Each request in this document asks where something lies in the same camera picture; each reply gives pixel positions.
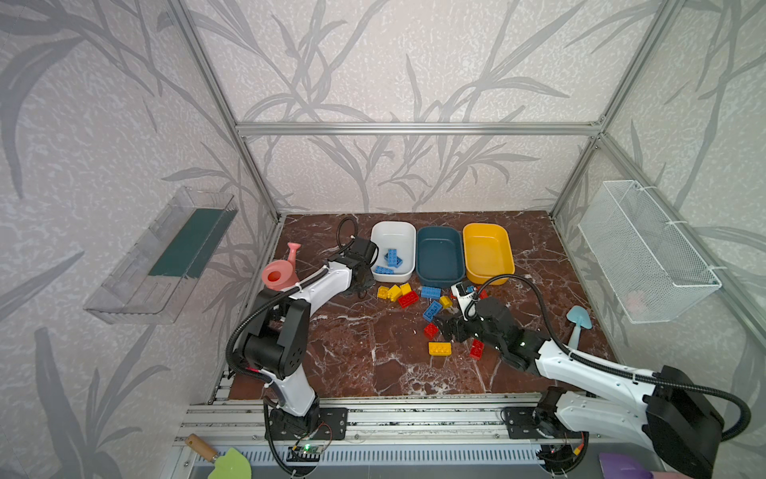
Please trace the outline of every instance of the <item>black bracket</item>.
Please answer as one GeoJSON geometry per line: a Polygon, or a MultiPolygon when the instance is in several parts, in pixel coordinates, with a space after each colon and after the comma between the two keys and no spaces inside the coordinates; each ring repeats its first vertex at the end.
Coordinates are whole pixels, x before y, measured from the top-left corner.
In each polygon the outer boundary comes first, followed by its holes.
{"type": "Polygon", "coordinates": [[[572,431],[555,431],[552,435],[540,432],[535,420],[535,407],[509,406],[502,409],[502,419],[508,429],[508,439],[578,439],[581,433],[572,431]]]}
{"type": "MultiPolygon", "coordinates": [[[[273,422],[270,426],[272,437],[275,441],[295,441],[298,436],[295,436],[290,431],[290,425],[285,421],[288,415],[271,415],[270,419],[273,422]]],[[[317,424],[326,423],[329,428],[322,426],[317,428],[311,439],[317,439],[325,441],[332,439],[333,441],[342,441],[345,439],[345,427],[349,421],[349,410],[347,408],[319,408],[319,420],[317,424]]]]}

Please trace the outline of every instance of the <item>toy shovel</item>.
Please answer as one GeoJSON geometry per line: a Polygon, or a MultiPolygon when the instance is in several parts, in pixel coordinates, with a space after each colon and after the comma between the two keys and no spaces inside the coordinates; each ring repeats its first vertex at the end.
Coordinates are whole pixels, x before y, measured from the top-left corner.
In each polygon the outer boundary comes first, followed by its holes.
{"type": "Polygon", "coordinates": [[[219,455],[207,442],[196,434],[186,438],[186,445],[202,456],[207,462],[213,463],[215,470],[208,479],[250,479],[252,470],[250,462],[236,449],[229,448],[224,455],[219,455]]]}

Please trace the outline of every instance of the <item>wooden handle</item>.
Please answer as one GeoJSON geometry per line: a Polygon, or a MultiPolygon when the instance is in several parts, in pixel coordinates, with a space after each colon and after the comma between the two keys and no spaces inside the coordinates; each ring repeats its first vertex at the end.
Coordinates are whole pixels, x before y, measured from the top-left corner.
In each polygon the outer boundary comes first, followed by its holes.
{"type": "Polygon", "coordinates": [[[218,459],[218,451],[210,447],[207,442],[202,441],[202,438],[196,434],[191,434],[186,438],[186,445],[194,452],[201,455],[207,462],[215,462],[215,460],[218,459]]]}

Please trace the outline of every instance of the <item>marble surface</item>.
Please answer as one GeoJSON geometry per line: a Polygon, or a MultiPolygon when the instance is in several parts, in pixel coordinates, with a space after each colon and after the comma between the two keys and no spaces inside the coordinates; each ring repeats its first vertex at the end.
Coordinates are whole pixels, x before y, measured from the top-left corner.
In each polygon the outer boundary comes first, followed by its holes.
{"type": "MultiPolygon", "coordinates": [[[[516,273],[530,277],[538,285],[554,328],[564,341],[568,340],[573,327],[565,318],[567,311],[575,304],[591,311],[545,212],[394,213],[355,217],[359,234],[364,238],[369,238],[372,226],[379,221],[409,221],[415,228],[446,225],[458,231],[472,222],[496,223],[509,233],[516,273]]],[[[336,227],[340,218],[342,215],[288,216],[277,246],[277,257],[287,257],[288,241],[301,243],[296,263],[298,276],[308,276],[336,249],[336,227]]],[[[344,226],[343,238],[348,237],[351,229],[350,223],[344,226]]],[[[409,282],[419,293],[416,274],[409,282]]],[[[420,299],[402,310],[398,303],[376,297],[380,285],[377,283],[371,288],[364,300],[355,295],[336,296],[312,317],[303,367],[319,396],[537,392],[553,384],[548,379],[512,369],[493,349],[485,349],[479,361],[471,359],[472,340],[453,343],[452,356],[429,356],[428,339],[423,334],[427,322],[422,313],[430,300],[420,299]]],[[[490,295],[506,303],[523,327],[545,329],[537,300],[526,285],[509,281],[488,289],[490,295]]],[[[580,350],[614,360],[600,325],[595,319],[593,322],[593,329],[584,330],[581,335],[580,350]]],[[[257,399],[261,388],[262,384],[254,379],[236,378],[230,399],[257,399]]]]}

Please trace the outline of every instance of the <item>pink watering can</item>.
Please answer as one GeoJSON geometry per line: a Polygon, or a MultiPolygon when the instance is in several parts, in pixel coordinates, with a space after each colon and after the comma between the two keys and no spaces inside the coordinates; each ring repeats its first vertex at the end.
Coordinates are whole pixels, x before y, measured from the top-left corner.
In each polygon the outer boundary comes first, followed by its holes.
{"type": "Polygon", "coordinates": [[[298,275],[295,273],[295,257],[298,254],[298,243],[287,243],[290,254],[285,260],[271,261],[260,274],[260,279],[270,290],[281,291],[285,288],[295,286],[298,282],[298,275]]]}

